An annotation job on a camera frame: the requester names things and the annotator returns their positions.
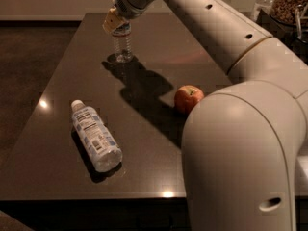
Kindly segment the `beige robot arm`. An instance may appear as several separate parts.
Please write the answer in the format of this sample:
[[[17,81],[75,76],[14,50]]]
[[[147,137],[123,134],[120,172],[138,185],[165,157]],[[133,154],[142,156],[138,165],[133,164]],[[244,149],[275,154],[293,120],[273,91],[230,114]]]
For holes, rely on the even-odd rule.
[[[154,0],[113,0],[111,32]],[[163,0],[231,81],[190,112],[182,163],[192,231],[296,231],[307,66],[221,0]]]

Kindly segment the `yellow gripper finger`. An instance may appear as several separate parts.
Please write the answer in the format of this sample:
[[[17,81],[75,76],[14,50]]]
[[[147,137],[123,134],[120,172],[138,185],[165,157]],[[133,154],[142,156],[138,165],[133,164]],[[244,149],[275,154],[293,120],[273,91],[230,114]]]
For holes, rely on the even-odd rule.
[[[112,7],[105,17],[103,29],[106,33],[111,34],[127,22],[128,20],[119,14],[117,7]]]

